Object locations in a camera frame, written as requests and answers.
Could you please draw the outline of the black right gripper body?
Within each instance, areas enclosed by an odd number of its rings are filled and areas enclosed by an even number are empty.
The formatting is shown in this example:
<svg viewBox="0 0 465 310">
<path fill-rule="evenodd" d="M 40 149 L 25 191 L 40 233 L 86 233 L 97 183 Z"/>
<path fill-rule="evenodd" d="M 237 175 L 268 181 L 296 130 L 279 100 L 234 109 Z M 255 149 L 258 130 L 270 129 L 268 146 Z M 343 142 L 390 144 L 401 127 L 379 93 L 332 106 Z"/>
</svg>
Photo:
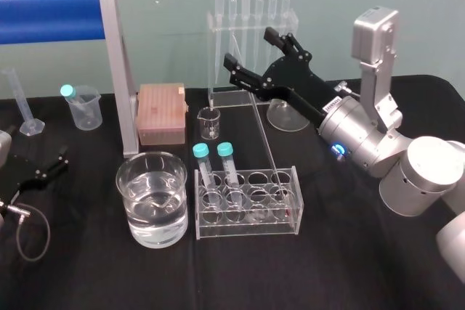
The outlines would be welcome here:
<svg viewBox="0 0 465 310">
<path fill-rule="evenodd" d="M 285 56 L 262 76 L 259 99 L 281 99 L 311 123 L 322 123 L 323 108 L 337 97 L 334 89 L 310 70 L 309 61 Z"/>
</svg>

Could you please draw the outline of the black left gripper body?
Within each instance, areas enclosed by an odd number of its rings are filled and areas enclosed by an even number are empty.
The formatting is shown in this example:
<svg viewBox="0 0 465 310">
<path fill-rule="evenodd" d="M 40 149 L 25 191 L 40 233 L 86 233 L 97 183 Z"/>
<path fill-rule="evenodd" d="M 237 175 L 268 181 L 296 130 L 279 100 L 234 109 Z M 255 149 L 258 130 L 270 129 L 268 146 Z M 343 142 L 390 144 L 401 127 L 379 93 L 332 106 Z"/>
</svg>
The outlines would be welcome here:
<svg viewBox="0 0 465 310">
<path fill-rule="evenodd" d="M 39 166 L 32 160 L 13 153 L 8 154 L 1 167 L 1 209 L 13 204 L 19 192 L 39 189 Z"/>
</svg>

